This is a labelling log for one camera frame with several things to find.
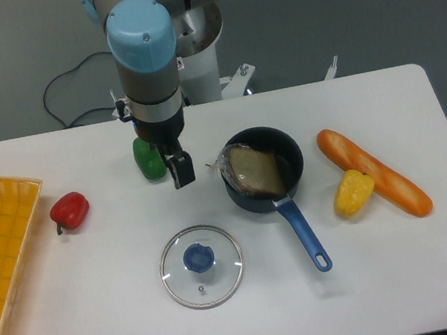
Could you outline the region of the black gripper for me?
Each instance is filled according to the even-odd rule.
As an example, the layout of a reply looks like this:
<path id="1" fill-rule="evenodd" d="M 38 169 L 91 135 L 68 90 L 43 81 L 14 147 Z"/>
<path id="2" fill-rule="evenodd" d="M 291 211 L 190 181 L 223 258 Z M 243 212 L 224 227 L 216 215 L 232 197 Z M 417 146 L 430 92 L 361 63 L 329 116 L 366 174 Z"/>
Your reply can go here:
<path id="1" fill-rule="evenodd" d="M 159 122 L 145 122 L 137 118 L 132 120 L 136 135 L 146 143 L 157 146 L 163 154 L 181 152 L 179 136 L 184 129 L 183 109 L 175 115 Z M 191 156 L 186 152 L 176 156 L 167 155 L 164 163 L 172 175 L 177 190 L 195 181 L 195 170 Z"/>

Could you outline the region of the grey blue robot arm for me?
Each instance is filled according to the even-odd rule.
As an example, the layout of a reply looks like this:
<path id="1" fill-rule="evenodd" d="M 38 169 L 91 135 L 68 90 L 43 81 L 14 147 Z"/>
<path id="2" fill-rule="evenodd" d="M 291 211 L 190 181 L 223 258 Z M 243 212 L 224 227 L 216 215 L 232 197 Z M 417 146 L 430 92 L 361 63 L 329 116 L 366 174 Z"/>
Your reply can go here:
<path id="1" fill-rule="evenodd" d="M 253 68 L 219 76 L 216 43 L 222 32 L 218 0 L 79 0 L 102 25 L 124 98 L 116 108 L 137 136 L 159 152 L 174 186 L 195 180 L 181 148 L 183 107 L 242 95 Z"/>

